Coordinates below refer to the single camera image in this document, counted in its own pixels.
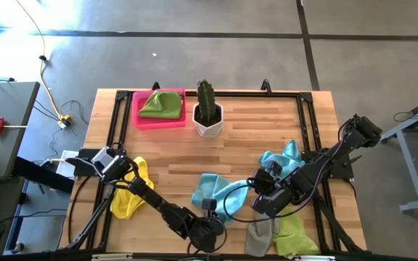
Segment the light blue microfiber towel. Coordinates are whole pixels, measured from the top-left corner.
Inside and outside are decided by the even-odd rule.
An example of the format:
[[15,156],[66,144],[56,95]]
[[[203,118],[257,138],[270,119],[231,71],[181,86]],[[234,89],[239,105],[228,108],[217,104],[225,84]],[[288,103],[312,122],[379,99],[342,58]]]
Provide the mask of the light blue microfiber towel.
[[286,178],[296,168],[304,166],[305,162],[300,158],[300,151],[295,140],[288,142],[282,153],[275,154],[265,151],[259,158],[259,165],[266,171],[271,172],[270,162],[275,162],[281,166],[280,178]]

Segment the lime green microfiber towel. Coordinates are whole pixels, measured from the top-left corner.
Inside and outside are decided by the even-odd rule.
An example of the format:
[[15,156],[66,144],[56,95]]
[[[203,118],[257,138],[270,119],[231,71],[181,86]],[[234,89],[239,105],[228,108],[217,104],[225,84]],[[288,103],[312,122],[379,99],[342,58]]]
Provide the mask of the lime green microfiber towel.
[[273,242],[279,256],[291,258],[320,253],[316,243],[307,235],[298,215],[276,218],[274,225]]

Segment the green cactus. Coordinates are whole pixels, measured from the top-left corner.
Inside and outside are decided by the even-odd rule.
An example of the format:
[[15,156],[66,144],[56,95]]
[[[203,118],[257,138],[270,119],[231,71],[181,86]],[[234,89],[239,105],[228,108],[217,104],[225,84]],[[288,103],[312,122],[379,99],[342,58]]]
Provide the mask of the green cactus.
[[212,85],[206,79],[197,82],[197,100],[199,123],[204,126],[214,124],[217,120],[215,94]]

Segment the silver metal bracket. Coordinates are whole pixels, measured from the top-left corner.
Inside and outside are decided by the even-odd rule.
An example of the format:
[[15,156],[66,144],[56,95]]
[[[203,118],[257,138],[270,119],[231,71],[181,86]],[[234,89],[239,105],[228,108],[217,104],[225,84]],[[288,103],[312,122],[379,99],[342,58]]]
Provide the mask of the silver metal bracket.
[[336,261],[333,256],[324,255],[299,255],[293,257],[292,261]]
[[91,257],[91,261],[128,261],[132,259],[133,255],[130,253],[93,254]]

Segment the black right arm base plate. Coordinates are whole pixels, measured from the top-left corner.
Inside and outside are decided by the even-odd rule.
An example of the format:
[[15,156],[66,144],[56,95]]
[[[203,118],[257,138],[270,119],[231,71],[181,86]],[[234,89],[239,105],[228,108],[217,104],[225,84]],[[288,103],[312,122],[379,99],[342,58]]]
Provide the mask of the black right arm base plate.
[[[313,162],[320,158],[321,155],[325,154],[325,150],[323,149],[320,152],[317,151],[310,151],[310,152],[301,152],[301,159],[305,163]],[[357,157],[350,158],[349,155],[345,155],[341,158],[335,165],[332,167],[329,172],[325,175],[326,178],[335,178],[335,179],[343,179],[343,180],[353,180],[354,174],[352,169],[352,164],[359,160],[361,155]]]

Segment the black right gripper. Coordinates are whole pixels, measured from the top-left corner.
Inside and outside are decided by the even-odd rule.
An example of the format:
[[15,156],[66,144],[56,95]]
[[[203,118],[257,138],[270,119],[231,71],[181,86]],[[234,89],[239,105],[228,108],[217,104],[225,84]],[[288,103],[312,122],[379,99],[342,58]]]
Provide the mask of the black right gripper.
[[282,177],[283,167],[275,162],[268,162],[266,167],[258,169],[247,184],[254,189],[257,198],[251,207],[260,214],[270,218],[277,216],[290,203],[299,205],[303,202],[303,192],[293,180],[300,167]]

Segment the black flat bar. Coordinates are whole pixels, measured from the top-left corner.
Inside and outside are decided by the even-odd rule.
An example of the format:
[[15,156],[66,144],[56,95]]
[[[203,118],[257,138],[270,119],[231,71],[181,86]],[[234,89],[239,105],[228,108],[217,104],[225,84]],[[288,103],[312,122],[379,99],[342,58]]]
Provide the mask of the black flat bar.
[[74,186],[73,180],[36,165],[35,163],[21,157],[16,157],[11,176],[23,177],[34,183],[39,183],[66,193],[70,193]]

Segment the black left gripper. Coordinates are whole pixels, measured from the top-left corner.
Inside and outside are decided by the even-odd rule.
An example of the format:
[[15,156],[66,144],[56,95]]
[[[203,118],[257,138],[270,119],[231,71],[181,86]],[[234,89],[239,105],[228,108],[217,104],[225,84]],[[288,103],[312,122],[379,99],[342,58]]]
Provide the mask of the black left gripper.
[[[202,252],[215,252],[225,243],[227,232],[224,222],[216,212],[217,201],[215,199],[204,198],[202,209],[204,215],[196,219],[195,225],[189,230],[189,240],[191,246]],[[224,235],[224,241],[216,247],[217,237]]]

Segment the white hexagonal plant pot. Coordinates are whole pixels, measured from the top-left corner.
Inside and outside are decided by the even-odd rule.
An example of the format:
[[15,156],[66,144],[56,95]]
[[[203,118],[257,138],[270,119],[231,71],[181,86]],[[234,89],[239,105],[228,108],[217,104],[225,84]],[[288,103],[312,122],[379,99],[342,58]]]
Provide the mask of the white hexagonal plant pot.
[[192,111],[192,122],[201,137],[216,137],[222,130],[224,124],[224,108],[216,103],[216,112],[218,113],[218,120],[216,123],[206,127],[197,122],[197,115],[199,114],[199,105],[195,104]]

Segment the yellow microfiber towel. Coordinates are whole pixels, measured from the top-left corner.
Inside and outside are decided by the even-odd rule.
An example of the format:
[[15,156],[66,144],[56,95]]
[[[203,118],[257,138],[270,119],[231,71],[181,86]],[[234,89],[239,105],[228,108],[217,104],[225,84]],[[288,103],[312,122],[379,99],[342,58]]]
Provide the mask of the yellow microfiber towel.
[[[134,162],[138,165],[139,177],[153,190],[154,183],[149,178],[148,165],[143,157],[136,157]],[[129,219],[145,201],[130,191],[118,189],[110,205],[111,213],[118,219]]]

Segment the grey microfiber towel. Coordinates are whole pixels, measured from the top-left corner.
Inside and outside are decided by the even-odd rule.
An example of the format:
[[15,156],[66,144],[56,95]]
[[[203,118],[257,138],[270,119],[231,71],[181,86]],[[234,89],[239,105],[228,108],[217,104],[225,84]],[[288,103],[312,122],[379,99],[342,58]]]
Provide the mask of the grey microfiber towel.
[[278,233],[278,219],[249,223],[245,240],[245,254],[263,257],[273,244],[274,235]]

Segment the pink plastic bin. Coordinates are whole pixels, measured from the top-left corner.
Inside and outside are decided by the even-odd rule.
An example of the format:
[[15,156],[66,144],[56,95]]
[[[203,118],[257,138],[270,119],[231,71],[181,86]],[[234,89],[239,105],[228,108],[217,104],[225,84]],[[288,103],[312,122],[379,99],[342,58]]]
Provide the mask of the pink plastic bin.
[[[145,118],[138,115],[139,110],[144,106],[146,100],[151,96],[154,91],[176,91],[182,98],[182,111],[181,117],[178,119],[159,119],[159,118]],[[158,128],[177,128],[184,127],[186,125],[186,97],[185,90],[182,88],[174,89],[157,89],[154,91],[137,91],[133,94],[132,101],[132,124],[139,130],[151,130]]]

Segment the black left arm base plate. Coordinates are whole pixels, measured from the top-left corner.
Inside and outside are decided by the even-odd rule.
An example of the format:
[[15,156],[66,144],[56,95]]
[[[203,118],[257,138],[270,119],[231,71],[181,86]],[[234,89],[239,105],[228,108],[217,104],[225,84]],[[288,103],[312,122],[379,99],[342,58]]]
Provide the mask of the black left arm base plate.
[[[102,149],[80,149],[79,153],[77,156],[71,156],[71,157],[67,157],[65,159],[66,163],[69,163],[71,165],[73,165],[75,167],[74,170],[74,176],[92,176],[92,175],[96,175],[95,170],[92,166],[90,166],[89,164],[86,164],[85,162],[80,161],[77,158],[82,159],[83,161],[87,161],[89,163],[92,163],[92,159],[102,151]],[[107,147],[105,149],[105,153],[109,156],[111,156],[112,158],[117,155],[120,154],[121,152],[123,152],[122,149],[114,149],[114,148],[109,148]],[[102,170],[104,168],[104,166],[102,165],[102,163],[94,163],[97,167],[98,170]]]

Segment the teal microfiber towel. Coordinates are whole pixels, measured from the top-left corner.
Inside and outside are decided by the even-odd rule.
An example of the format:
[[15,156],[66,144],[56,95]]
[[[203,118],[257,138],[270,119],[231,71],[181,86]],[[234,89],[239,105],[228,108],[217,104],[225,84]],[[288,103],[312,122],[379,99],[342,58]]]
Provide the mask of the teal microfiber towel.
[[226,223],[244,205],[248,189],[246,180],[230,182],[220,175],[203,173],[192,195],[191,203],[202,208],[204,198],[215,199],[217,201],[216,212]]

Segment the dark grey side table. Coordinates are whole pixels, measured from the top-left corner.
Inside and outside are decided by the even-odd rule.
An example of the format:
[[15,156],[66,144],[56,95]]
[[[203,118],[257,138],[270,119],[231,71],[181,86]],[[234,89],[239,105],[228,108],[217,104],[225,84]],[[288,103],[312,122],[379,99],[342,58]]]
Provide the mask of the dark grey side table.
[[[0,117],[7,125],[28,124],[39,87],[38,82],[0,83]],[[0,180],[10,176],[24,132],[10,128],[0,134]]]

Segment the white power supply box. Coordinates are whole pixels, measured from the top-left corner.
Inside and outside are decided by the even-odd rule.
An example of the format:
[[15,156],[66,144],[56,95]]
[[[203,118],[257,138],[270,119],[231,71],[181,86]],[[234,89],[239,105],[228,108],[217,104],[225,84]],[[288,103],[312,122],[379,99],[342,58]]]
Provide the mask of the white power supply box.
[[64,150],[59,159],[52,160],[52,162],[58,163],[56,173],[66,178],[74,179],[75,178],[74,176],[75,166],[71,165],[68,162],[65,162],[65,159],[76,157],[76,156],[78,156],[77,151]]

